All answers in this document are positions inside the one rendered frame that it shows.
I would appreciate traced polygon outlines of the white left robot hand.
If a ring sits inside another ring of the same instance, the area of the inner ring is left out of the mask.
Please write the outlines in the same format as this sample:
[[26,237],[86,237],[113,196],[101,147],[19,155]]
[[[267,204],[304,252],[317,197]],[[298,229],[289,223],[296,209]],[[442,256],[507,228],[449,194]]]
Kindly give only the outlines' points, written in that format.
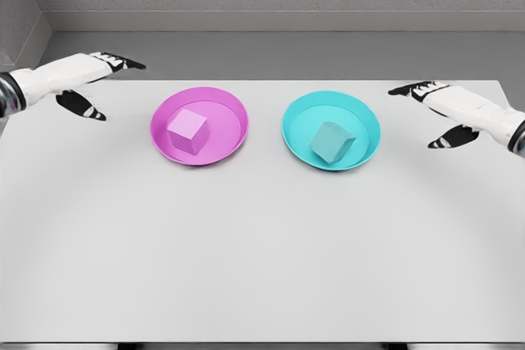
[[76,90],[86,84],[106,79],[121,70],[145,70],[146,65],[109,52],[78,53],[48,63],[50,67],[50,89],[56,95],[56,102],[61,107],[77,116],[106,121],[87,98]]

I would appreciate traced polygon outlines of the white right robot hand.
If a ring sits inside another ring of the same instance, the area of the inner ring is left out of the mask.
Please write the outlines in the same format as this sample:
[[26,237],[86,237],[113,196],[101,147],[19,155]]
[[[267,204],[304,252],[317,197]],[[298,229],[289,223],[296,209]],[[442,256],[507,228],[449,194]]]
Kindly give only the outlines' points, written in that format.
[[461,86],[439,81],[421,81],[388,91],[391,96],[410,97],[436,114],[450,118],[457,125],[438,139],[430,149],[458,148],[475,141],[483,129],[482,112],[492,107],[488,99]]

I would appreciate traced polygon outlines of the cyan plate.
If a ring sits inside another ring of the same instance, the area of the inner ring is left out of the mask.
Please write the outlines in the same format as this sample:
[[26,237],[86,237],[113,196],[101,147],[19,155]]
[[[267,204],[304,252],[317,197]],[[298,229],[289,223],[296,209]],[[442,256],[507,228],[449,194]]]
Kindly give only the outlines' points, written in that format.
[[281,132],[300,161],[321,170],[350,170],[376,153],[381,126],[371,108],[346,93],[317,91],[285,110]]

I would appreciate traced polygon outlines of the pink block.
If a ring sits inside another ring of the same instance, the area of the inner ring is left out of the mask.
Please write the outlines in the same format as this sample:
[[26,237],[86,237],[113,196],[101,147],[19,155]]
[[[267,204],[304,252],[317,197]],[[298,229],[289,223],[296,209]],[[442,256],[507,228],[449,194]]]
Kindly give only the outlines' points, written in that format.
[[183,108],[169,123],[167,132],[175,148],[197,155],[208,141],[208,119]]

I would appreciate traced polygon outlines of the cyan block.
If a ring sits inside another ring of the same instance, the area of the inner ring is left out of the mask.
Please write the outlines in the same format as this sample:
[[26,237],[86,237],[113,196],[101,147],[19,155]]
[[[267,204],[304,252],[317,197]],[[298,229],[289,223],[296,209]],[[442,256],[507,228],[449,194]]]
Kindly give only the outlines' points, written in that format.
[[334,121],[321,124],[309,143],[310,149],[325,163],[339,161],[350,149],[356,137]]

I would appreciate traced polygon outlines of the pink plate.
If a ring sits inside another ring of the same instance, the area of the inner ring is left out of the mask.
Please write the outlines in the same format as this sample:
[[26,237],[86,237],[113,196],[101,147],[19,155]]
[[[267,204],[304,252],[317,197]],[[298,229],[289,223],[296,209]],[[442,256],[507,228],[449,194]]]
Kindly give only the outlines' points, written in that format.
[[150,135],[171,161],[206,166],[233,154],[245,141],[249,116],[232,93],[213,87],[181,90],[153,113]]

